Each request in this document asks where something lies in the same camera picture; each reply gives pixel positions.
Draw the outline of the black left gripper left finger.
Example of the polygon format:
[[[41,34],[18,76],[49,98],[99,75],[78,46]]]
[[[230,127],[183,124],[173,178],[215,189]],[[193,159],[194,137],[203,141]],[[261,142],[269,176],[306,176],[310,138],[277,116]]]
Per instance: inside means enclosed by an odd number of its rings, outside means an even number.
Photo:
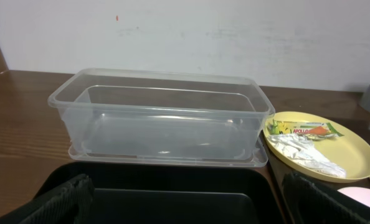
[[[80,174],[0,217],[0,224],[81,224],[92,205],[95,187]]]

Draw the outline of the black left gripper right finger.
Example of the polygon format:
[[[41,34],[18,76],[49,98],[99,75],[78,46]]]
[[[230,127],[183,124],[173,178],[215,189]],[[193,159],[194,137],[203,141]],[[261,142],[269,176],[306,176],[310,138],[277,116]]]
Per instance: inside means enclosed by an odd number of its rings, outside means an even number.
[[[370,208],[299,172],[282,180],[283,196],[295,223],[370,223]]]

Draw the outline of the white tissue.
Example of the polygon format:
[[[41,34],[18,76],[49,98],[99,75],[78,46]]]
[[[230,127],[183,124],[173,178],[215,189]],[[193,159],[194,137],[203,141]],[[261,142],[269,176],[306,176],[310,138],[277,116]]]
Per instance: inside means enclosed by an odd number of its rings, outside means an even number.
[[[345,178],[346,171],[319,152],[312,140],[297,134],[270,135],[268,140],[282,155],[298,165],[325,175]]]

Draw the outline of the pink bowl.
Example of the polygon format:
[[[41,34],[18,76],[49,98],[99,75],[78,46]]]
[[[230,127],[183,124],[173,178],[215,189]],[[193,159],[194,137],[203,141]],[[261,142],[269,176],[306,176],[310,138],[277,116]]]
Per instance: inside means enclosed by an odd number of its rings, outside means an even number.
[[[370,189],[362,187],[345,187],[338,189],[338,192],[370,207]]]

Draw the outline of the green snack wrapper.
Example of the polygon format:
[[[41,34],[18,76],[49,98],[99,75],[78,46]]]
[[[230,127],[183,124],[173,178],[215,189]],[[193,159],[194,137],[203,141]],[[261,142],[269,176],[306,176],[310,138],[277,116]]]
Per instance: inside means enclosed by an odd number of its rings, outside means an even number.
[[[343,136],[331,123],[312,123],[298,121],[272,120],[267,124],[270,134],[296,134],[317,141]]]

